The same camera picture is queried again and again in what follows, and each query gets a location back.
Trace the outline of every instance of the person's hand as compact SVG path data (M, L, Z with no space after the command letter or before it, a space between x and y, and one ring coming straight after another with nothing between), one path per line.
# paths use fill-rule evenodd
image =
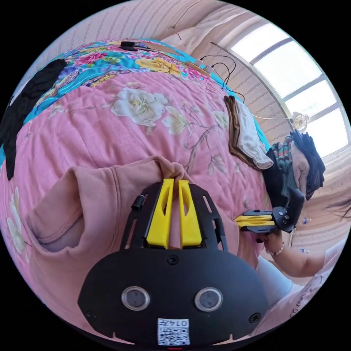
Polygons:
M267 251L276 253L283 246L283 236L282 231L277 230L270 235L259 234L258 239L261 239L264 242L264 247Z

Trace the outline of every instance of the water bottle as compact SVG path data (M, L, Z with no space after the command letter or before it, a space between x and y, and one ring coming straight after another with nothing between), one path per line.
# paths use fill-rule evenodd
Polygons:
M302 218L302 224L308 224L309 222L311 222L310 218L306 218L306 217Z

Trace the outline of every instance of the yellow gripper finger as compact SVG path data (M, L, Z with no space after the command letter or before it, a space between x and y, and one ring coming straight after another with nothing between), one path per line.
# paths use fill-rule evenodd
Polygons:
M242 227L263 227L263 226L274 226L275 225L274 221L267 221L267 222L260 222L260 223L241 221L241 222L237 222L237 223L238 223L239 230Z
M168 249L174 179L164 179L146 241L150 246Z
M187 180L179 181L179 217L181 248L201 245L200 227Z
M262 216L239 216L235 219L236 222L251 222L251 223L263 223L271 221L272 215L262 215Z

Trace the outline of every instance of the white towel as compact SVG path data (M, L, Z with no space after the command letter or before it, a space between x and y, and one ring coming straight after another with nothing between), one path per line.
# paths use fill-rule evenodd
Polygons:
M238 148L245 155L252 158L254 164L259 169L268 169L273 165L273 161L261 148L261 140L256 131L256 126L253 119L254 117L245 104L239 100L236 100L236 103L238 107L238 119L240 124Z

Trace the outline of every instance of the black cable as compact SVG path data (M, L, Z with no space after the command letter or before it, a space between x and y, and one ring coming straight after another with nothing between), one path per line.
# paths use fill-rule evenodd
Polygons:
M234 61L234 59L230 56L225 56L225 55L206 55L203 58L200 59L200 61L202 61L205 57L227 57L229 59L231 59L234 62L234 65L236 66L236 62Z
M229 71L229 68L228 68L228 66L227 66L225 63L223 63L223 62L217 62L217 63L215 63L214 65L212 65L211 67L214 68L215 65L220 65L220 64L226 66L226 68L227 68L227 70L228 70L228 77L227 77L227 78L229 78L232 72ZM227 84L225 83L225 81L227 80L227 78L223 81L222 90L224 89L224 84L226 85L226 88L228 88L228 87L227 87Z
M235 70L235 68L236 68L236 64L235 64L234 68L232 69L232 71L230 71L229 68L228 68L228 66L227 66L225 63L223 63L223 62L217 62L217 63L215 63L214 65L212 65L211 67L214 68L215 65L219 65L219 64L222 64L222 65L226 66L226 68L227 68L227 70L228 70L228 76L227 76L227 78L223 81L222 90L224 89L224 85L225 85L225 87L226 87L227 90L231 91L232 93L241 95L241 96L242 96L242 102L245 103L245 96L244 96L243 94L238 93L238 92L233 91L233 90L231 90L231 89L228 88L229 78L230 78L231 74L234 72L234 70Z

